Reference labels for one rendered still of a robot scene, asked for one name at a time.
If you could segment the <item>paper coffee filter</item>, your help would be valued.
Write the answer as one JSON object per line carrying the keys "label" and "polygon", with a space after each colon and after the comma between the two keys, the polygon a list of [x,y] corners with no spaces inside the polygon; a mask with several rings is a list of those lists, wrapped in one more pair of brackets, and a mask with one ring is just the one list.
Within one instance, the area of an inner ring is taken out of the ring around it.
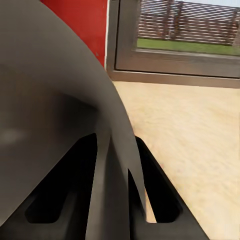
{"label": "paper coffee filter", "polygon": [[0,227],[82,137],[97,157],[85,240],[130,240],[128,169],[147,220],[133,126],[83,40],[40,0],[0,0]]}

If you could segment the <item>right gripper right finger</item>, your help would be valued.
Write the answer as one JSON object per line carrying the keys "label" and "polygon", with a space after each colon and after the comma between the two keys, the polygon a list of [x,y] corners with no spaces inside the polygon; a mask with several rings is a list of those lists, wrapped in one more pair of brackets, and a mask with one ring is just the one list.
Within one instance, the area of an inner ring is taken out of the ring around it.
{"label": "right gripper right finger", "polygon": [[210,240],[145,142],[138,136],[136,142],[156,223],[145,220],[139,191],[128,169],[130,240]]}

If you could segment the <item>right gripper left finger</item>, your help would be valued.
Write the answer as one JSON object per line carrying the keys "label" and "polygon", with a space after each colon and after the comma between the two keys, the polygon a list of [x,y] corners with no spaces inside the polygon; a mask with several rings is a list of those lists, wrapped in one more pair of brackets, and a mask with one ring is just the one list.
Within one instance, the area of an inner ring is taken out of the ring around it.
{"label": "right gripper left finger", "polygon": [[80,138],[0,227],[0,240],[85,240],[98,146]]}

